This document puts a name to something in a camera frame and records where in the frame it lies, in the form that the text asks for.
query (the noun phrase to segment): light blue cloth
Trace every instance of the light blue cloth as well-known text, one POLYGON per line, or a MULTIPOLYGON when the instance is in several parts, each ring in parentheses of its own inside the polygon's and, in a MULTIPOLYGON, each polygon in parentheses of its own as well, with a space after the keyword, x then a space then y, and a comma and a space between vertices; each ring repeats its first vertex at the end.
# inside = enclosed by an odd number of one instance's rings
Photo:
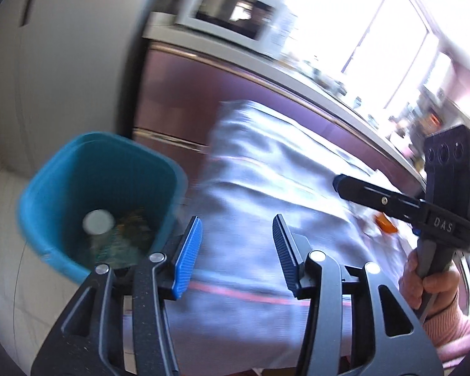
MULTIPOLYGON (((308 306, 286 287, 272 238, 277 213, 291 232, 339 263, 375 261, 398 280, 406 252, 396 238, 385 242, 362 233, 332 187, 340 173, 374 176, 357 158, 263 105, 222 104, 187 215, 197 214, 204 228, 191 287, 167 303, 182 374, 296 365, 308 306)), ((383 185, 379 174, 376 181, 383 185)), ((384 184, 394 189, 386 178, 384 184)), ((348 299, 343 328, 342 354, 348 354, 348 299)))

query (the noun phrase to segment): cabinet door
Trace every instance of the cabinet door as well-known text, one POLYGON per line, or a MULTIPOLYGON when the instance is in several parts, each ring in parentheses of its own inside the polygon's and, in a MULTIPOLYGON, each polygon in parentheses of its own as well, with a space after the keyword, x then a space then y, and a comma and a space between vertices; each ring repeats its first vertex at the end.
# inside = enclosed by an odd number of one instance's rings
POLYGON ((207 159, 207 155, 205 153, 153 139, 151 136, 147 137, 146 135, 139 134, 139 132, 134 132, 133 139, 136 142, 143 144, 144 146, 177 162, 188 178, 186 197, 191 197, 192 191, 200 178, 201 169, 207 159))
POLYGON ((259 102, 317 134, 330 124, 294 101, 241 76, 150 50, 141 78, 135 125, 206 145, 219 103, 231 100, 259 102))
POLYGON ((32 0, 19 91, 34 166, 88 131, 115 131, 121 76, 145 0, 32 0))

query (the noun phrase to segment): microwave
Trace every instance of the microwave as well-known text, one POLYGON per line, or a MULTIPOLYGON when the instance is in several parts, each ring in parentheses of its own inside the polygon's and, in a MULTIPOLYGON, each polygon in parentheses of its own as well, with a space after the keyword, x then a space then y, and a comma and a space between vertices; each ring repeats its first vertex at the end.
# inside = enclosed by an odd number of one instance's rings
POLYGON ((183 0, 176 24, 280 57, 296 15, 284 0, 183 0))

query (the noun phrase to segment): orange object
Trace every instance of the orange object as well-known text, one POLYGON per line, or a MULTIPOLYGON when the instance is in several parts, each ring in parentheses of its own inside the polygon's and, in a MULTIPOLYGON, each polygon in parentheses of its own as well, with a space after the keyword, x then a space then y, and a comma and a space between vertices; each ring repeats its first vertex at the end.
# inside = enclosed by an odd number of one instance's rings
POLYGON ((378 227, 385 233, 397 233, 399 229, 397 229, 390 219, 388 219, 383 212, 376 215, 374 221, 378 225, 378 227))

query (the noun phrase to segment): pink sleeve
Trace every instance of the pink sleeve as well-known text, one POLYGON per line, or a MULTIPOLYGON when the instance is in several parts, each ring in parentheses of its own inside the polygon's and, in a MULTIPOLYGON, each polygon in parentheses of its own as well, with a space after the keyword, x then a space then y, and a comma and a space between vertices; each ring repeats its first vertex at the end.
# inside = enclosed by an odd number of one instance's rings
POLYGON ((442 362, 461 358, 470 350, 470 317, 461 312, 457 301, 456 295, 448 309, 423 325, 442 362))

